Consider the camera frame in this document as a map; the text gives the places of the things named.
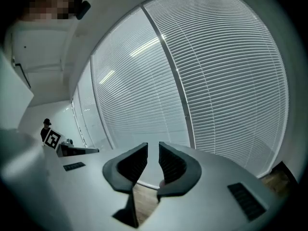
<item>black cap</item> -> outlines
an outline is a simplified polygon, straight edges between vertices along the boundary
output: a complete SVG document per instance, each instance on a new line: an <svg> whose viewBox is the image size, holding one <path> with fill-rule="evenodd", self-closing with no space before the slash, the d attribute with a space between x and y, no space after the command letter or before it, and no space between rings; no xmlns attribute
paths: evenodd
<svg viewBox="0 0 308 231"><path fill-rule="evenodd" d="M44 120L44 123L46 124L46 125L51 125L51 122L50 122L50 120L48 119L48 118L46 118L45 120Z"/></svg>

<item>ceiling light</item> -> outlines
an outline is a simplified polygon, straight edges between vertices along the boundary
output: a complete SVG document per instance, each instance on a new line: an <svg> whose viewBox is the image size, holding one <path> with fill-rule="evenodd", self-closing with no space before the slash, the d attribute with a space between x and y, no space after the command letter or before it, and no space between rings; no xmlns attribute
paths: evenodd
<svg viewBox="0 0 308 231"><path fill-rule="evenodd" d="M156 37L152 40L150 40L149 42L141 45L139 48L137 48L136 50L134 50L132 53L130 53L129 55L134 57L136 55L138 55L139 53L143 52L144 50L146 50L147 48L151 47L152 45L155 45L159 42L159 38Z"/></svg>
<svg viewBox="0 0 308 231"><path fill-rule="evenodd" d="M110 76L112 76L115 73L114 70L111 70L101 81L100 84L104 83Z"/></svg>

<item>person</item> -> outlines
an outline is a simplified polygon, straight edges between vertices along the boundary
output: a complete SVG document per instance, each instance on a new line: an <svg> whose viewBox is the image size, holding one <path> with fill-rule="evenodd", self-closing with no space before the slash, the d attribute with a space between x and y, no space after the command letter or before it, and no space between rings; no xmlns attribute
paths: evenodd
<svg viewBox="0 0 308 231"><path fill-rule="evenodd" d="M50 130L49 126L51 125L51 122L50 122L50 120L48 118L46 118L44 120L43 124L44 124L44 127L42 128L42 130L40 132L40 135L41 135L42 140L44 142L44 140L45 140L45 138L46 138L46 136L47 136L47 134L48 134L48 132Z"/></svg>

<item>wooden floor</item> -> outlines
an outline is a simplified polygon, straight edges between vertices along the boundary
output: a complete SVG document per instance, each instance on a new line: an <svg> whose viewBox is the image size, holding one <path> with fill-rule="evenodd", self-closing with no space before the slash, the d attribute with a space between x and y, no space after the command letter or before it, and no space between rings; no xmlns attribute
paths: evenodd
<svg viewBox="0 0 308 231"><path fill-rule="evenodd" d="M261 180L279 197L286 197L290 192L290 181L282 171L275 171ZM133 188L133 194L137 220L141 225L158 206L157 191L136 184Z"/></svg>

